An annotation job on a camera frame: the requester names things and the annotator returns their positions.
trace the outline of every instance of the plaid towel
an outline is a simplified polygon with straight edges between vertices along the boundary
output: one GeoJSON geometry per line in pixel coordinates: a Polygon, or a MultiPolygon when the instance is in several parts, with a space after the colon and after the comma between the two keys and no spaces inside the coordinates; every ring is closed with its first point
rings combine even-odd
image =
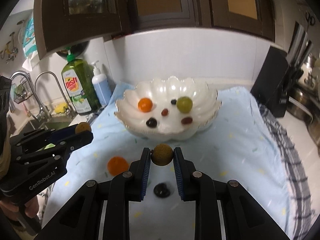
{"type": "Polygon", "coordinates": [[[314,210],[311,210],[311,194],[308,178],[299,154],[294,148],[294,144],[288,138],[287,131],[264,105],[259,104],[259,110],[263,121],[281,152],[281,161],[288,175],[287,181],[291,202],[290,213],[293,214],[289,221],[289,226],[292,227],[292,239],[300,240],[308,233],[311,227],[312,216],[315,213],[314,210]]]}
{"type": "Polygon", "coordinates": [[[45,190],[43,190],[42,192],[40,192],[38,194],[38,203],[39,203],[39,211],[38,211],[38,214],[37,216],[39,217],[39,220],[40,220],[40,224],[42,225],[42,221],[43,221],[43,215],[44,215],[44,212],[45,212],[45,208],[47,206],[47,203],[48,203],[48,199],[51,195],[51,192],[53,190],[53,187],[54,187],[54,184],[51,184],[49,187],[47,187],[45,190]]]}

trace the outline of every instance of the green ball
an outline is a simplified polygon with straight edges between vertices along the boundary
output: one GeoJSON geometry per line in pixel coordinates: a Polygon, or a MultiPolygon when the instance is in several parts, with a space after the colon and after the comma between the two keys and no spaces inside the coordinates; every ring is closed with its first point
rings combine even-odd
{"type": "Polygon", "coordinates": [[[191,111],[193,103],[189,97],[180,97],[177,100],[176,106],[181,113],[187,114],[191,111]]]}

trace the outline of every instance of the sink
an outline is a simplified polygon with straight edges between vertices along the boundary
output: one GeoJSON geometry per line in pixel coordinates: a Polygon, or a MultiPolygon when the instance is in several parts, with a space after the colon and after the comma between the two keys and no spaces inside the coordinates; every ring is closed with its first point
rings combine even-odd
{"type": "Polygon", "coordinates": [[[46,130],[59,130],[69,126],[72,122],[72,118],[68,116],[54,116],[47,122],[38,122],[34,119],[30,119],[26,125],[21,129],[20,133],[26,133],[35,129],[45,128],[46,130]]]}

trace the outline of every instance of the dish rack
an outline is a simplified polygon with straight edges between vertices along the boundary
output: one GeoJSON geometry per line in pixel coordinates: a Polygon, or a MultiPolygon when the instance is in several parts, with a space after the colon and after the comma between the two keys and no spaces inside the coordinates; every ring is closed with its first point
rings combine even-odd
{"type": "Polygon", "coordinates": [[[33,92],[31,90],[29,82],[27,81],[26,78],[22,78],[20,80],[20,85],[18,85],[14,89],[13,101],[15,101],[17,104],[20,104],[26,101],[32,95],[33,95],[33,92]]]}

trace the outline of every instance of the dish soap bottle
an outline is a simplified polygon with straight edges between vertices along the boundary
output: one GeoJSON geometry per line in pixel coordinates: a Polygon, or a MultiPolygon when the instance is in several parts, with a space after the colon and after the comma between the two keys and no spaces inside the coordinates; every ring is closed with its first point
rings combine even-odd
{"type": "Polygon", "coordinates": [[[97,111],[101,105],[91,83],[92,68],[85,60],[76,59],[68,50],[68,64],[61,75],[71,102],[79,115],[97,111]]]}
{"type": "Polygon", "coordinates": [[[107,76],[105,74],[101,74],[100,69],[97,67],[97,62],[93,62],[93,74],[92,84],[94,90],[96,91],[97,97],[100,101],[100,104],[104,107],[106,106],[111,99],[111,90],[108,84],[107,76]]]}

